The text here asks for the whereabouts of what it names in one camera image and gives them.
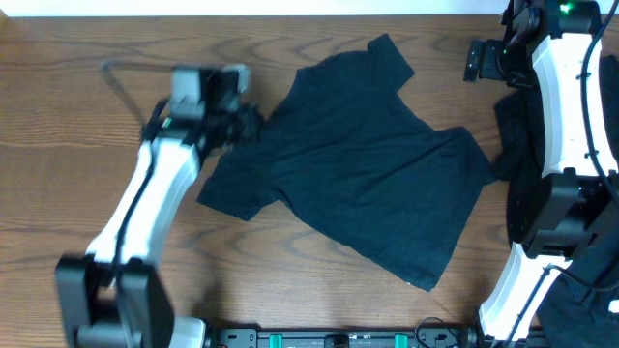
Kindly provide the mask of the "dark green t-shirt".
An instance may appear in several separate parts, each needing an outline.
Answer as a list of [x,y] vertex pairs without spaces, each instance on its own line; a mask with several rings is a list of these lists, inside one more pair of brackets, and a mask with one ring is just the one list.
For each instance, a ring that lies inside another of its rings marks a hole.
[[443,275],[490,163],[463,127],[435,130],[399,97],[414,72],[388,36],[299,69],[259,139],[221,156],[198,195],[303,223],[425,291]]

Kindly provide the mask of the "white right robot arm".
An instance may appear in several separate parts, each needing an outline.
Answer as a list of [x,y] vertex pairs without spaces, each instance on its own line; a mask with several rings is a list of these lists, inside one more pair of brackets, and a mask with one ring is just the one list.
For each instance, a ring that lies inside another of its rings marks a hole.
[[554,280],[618,222],[618,164],[600,90],[611,21],[594,1],[511,0],[501,40],[470,45],[464,77],[540,93],[545,157],[539,177],[507,207],[511,252],[463,347],[522,347]]

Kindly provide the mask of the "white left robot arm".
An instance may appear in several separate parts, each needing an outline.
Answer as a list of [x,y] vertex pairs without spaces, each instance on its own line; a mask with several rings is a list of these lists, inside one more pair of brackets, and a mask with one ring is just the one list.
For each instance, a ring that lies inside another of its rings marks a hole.
[[[181,113],[159,101],[142,127],[135,171],[114,214],[82,256],[54,271],[71,347],[214,347],[202,319],[178,317],[158,275],[165,240],[187,190],[217,148],[257,138],[256,106],[201,104]],[[171,108],[168,116],[162,112]]]

